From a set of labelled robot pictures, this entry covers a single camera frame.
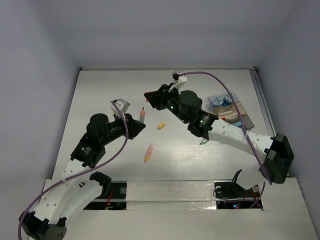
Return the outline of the clear orange-tipped highlighter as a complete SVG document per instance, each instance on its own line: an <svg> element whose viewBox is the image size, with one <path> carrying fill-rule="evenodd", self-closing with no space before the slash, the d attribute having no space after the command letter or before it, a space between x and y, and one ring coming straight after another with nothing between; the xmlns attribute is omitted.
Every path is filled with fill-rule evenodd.
<svg viewBox="0 0 320 240"><path fill-rule="evenodd" d="M139 114L139 122L144 124L145 123L145 116L146 116L146 112L145 112L145 108L143 107L141 109L141 112Z"/></svg>

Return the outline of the yellow highlighter cap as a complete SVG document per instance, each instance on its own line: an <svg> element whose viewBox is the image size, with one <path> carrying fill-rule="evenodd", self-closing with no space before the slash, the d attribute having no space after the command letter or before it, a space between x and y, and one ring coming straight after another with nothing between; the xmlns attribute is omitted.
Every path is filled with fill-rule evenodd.
<svg viewBox="0 0 320 240"><path fill-rule="evenodd" d="M165 122L162 122L162 123L160 123L160 124L157 126L157 129L158 129L158 130L161 130L161 129L164 128L165 125L166 125L166 123L165 123Z"/></svg>

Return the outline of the pink orange highlighter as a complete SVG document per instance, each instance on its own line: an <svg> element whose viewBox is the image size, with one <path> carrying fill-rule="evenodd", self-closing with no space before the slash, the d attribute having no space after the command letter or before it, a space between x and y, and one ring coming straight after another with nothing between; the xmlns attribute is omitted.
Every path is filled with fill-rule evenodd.
<svg viewBox="0 0 320 240"><path fill-rule="evenodd" d="M150 160L150 157L151 157L151 155L152 155L152 153L153 153L154 147L155 147L155 145L154 145L153 143L151 143L151 144L148 146L148 148L147 148L147 150L146 150L146 153L145 153L145 155L144 155L144 162L145 162L145 163L147 163L147 162Z"/></svg>

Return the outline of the blue highlighter pen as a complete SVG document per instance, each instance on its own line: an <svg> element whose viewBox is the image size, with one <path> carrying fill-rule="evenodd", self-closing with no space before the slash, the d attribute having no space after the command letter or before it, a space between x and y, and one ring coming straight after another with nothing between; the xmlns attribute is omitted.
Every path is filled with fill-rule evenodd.
<svg viewBox="0 0 320 240"><path fill-rule="evenodd" d="M243 123L241 121L237 121L237 122L234 122L232 125L235 127L241 128Z"/></svg>

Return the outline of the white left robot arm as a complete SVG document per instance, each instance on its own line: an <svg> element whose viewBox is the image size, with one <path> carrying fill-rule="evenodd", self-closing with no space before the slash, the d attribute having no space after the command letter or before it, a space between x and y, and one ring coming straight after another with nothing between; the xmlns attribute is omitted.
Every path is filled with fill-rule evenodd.
<svg viewBox="0 0 320 240"><path fill-rule="evenodd" d="M110 195L112 179L98 171L105 146L119 137L132 140L145 127L129 113L117 112L112 122L103 113L94 114L60 181L44 190L20 215L18 239L25 233L34 240L62 240L73 217L93 199Z"/></svg>

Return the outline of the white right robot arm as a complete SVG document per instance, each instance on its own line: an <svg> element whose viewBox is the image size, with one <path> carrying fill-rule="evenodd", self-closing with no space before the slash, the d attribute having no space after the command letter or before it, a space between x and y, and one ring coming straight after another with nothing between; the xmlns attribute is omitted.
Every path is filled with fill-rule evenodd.
<svg viewBox="0 0 320 240"><path fill-rule="evenodd" d="M144 97L152 108L169 110L179 120L187 124L187 129L196 137L229 145L259 157L260 163L236 172L230 183L235 196L242 196L255 185L271 182L283 184L294 159L288 138L277 133L276 136L243 132L219 119L216 115L202 110L202 100L191 90L178 91L164 84L158 90L146 92Z"/></svg>

